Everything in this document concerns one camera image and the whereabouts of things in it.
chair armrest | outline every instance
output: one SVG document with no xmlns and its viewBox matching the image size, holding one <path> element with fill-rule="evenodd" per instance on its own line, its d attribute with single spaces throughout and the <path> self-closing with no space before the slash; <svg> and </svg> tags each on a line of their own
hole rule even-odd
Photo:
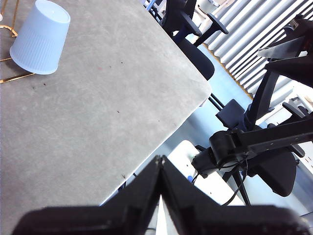
<svg viewBox="0 0 313 235">
<path fill-rule="evenodd" d="M 179 12 L 179 15 L 181 16 L 181 19 L 183 21 L 183 24 L 187 27 L 187 29 L 193 33 L 194 35 L 201 36 L 202 33 L 199 30 L 199 28 L 196 26 L 196 24 L 192 21 L 192 19 L 185 13 L 185 12 Z"/>
</svg>

upside-down cup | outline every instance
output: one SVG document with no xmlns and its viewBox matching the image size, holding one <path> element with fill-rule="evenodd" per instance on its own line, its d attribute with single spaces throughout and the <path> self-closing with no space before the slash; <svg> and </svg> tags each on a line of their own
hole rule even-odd
<svg viewBox="0 0 313 235">
<path fill-rule="evenodd" d="M 37 0 L 10 48 L 13 61 L 29 72 L 54 73 L 69 23 L 65 9 L 48 0 Z"/>
</svg>

chair seat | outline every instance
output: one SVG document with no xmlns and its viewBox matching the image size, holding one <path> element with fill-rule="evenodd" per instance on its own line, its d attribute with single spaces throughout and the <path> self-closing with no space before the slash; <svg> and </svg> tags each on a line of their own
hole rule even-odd
<svg viewBox="0 0 313 235">
<path fill-rule="evenodd" d="M 252 167 L 250 171 L 258 174 L 273 192 L 283 197 L 291 193 L 296 176 L 296 161 L 287 148 L 266 151 L 249 160 L 248 164 Z"/>
<path fill-rule="evenodd" d="M 183 39 L 178 47 L 199 70 L 199 72 L 209 80 L 214 74 L 214 65 L 196 46 L 187 39 Z"/>
</svg>

chair backrest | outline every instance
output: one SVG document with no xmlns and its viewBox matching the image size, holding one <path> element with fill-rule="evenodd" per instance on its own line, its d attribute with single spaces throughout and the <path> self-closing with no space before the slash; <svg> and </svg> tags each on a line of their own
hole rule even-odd
<svg viewBox="0 0 313 235">
<path fill-rule="evenodd" d="M 171 32 L 180 30 L 182 20 L 178 12 L 185 12 L 190 18 L 193 17 L 197 0 L 167 0 L 165 16 L 160 21 L 162 28 L 170 34 Z"/>
</svg>

chair leg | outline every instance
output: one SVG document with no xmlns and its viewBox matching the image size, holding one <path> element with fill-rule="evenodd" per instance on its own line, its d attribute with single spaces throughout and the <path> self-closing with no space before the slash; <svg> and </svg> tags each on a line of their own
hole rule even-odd
<svg viewBox="0 0 313 235">
<path fill-rule="evenodd" d="M 246 206 L 251 206 L 249 198 L 248 198 L 248 194 L 246 192 L 246 188 L 245 188 L 245 186 L 243 184 L 243 180 L 242 180 L 242 178 L 240 176 L 240 172 L 239 171 L 234 172 L 233 173 L 233 177 L 234 177 L 234 180 L 235 180 L 235 182 L 236 182 L 238 187 L 242 184 L 242 186 L 240 187 L 239 191 L 240 191 L 240 194 L 241 194 L 241 196 L 243 197 L 243 199 L 245 201 Z"/>
</svg>

